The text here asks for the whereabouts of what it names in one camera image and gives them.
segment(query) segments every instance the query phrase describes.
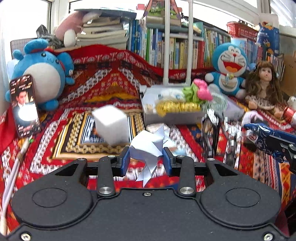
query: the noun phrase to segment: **blue plush toy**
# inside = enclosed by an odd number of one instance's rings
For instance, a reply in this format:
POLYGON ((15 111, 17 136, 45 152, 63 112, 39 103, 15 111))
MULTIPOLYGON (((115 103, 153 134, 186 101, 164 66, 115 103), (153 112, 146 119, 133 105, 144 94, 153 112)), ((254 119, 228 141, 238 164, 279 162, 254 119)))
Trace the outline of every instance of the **blue plush toy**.
MULTIPOLYGON (((25 55, 15 50, 12 55, 20 61, 14 68, 12 79, 32 75, 38 107, 52 111, 59 105, 57 98, 62 94, 65 84, 74 84, 71 77, 74 64, 68 53, 54 53, 51 49, 46 49, 47 46, 47 40, 34 39, 25 45, 25 55)), ((10 102, 9 91, 5 98, 10 102)))
POLYGON ((210 89, 244 99, 246 93, 242 88, 245 86, 245 79, 240 75, 248 66, 245 52, 231 43, 219 45, 213 53, 212 64, 216 72, 205 76, 205 81, 211 83, 210 89))

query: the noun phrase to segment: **blue patterned object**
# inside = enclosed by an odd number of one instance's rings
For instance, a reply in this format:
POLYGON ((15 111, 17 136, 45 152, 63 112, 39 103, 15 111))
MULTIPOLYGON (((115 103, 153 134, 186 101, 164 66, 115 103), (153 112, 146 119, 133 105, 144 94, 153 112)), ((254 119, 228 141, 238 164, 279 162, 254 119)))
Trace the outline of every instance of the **blue patterned object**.
POLYGON ((279 133, 275 131, 274 129, 268 127, 267 125, 263 123, 250 123, 245 124, 244 128, 246 130, 250 130, 248 139, 252 141, 256 147, 258 147, 259 150, 265 152, 268 155, 271 155, 275 160, 279 162, 284 161, 284 153, 273 150, 271 147, 267 146, 265 143, 265 140, 268 136, 276 136, 280 137, 279 133))

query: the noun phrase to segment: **white box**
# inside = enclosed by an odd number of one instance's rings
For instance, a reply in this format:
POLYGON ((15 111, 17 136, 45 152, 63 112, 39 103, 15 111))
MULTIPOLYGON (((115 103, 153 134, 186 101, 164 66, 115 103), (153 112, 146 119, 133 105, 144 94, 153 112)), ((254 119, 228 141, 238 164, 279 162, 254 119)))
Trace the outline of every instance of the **white box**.
POLYGON ((105 105, 92 112, 96 131, 110 146, 129 142, 128 117, 113 105, 105 105))

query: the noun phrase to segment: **red blanket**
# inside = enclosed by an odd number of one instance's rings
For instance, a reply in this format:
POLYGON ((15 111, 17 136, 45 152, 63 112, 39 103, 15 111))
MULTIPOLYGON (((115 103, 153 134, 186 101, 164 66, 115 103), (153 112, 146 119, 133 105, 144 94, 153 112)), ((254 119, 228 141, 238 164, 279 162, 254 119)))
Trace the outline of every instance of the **red blanket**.
MULTIPOLYGON (((86 157, 89 161, 98 160, 108 153, 120 153, 121 147, 112 148, 102 144, 91 144, 95 138, 94 130, 87 125, 90 111, 94 107, 112 104, 128 113, 132 124, 132 133, 136 135, 143 129, 141 118, 141 101, 138 95, 139 85, 151 86, 161 84, 162 69, 152 67, 141 57, 125 50, 116 50, 106 46, 96 45, 70 51, 75 63, 75 85, 66 86, 60 98, 57 111, 42 113, 43 130, 34 137, 16 181, 15 191, 34 181, 36 178, 69 163, 78 157, 86 157), (85 138, 86 130, 90 133, 85 138)), ((192 77, 202 78, 210 69, 192 71, 192 77)), ((170 70, 171 82, 185 81, 186 70, 170 70)), ((291 131, 287 123, 278 124, 265 116, 273 128, 291 131)), ((177 145, 186 150, 195 161, 203 161, 202 149, 196 143, 199 135, 198 126, 171 126, 170 137, 177 145)), ((14 159, 20 149, 22 140, 16 138, 15 126, 11 109, 0 119, 1 159, 0 192, 11 172, 14 159)), ((223 152, 226 140, 221 135, 219 148, 223 152)), ((136 182, 143 164, 132 160, 125 178, 115 178, 115 187, 142 187, 142 182, 136 182)), ((295 176, 288 171, 288 164, 276 163, 270 156, 261 152, 251 153, 242 147, 238 169, 279 192, 283 206, 287 205, 295 194, 295 176)), ((197 190, 204 189, 202 177, 196 177, 197 190)), ((161 162, 154 177, 148 182, 148 188, 175 186, 178 178, 165 175, 161 162)), ((96 188, 95 177, 91 177, 88 188, 96 188)), ((8 227, 11 231, 18 223, 8 208, 8 227)))

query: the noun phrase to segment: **pink bow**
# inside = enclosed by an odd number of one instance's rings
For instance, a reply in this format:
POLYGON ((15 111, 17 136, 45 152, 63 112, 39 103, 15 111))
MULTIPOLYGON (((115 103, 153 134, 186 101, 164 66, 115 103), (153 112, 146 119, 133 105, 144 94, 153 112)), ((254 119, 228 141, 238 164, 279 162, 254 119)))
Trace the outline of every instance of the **pink bow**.
POLYGON ((201 100, 213 100, 213 96, 207 88, 207 83, 201 79, 193 80, 193 83, 198 87, 197 96, 201 100))

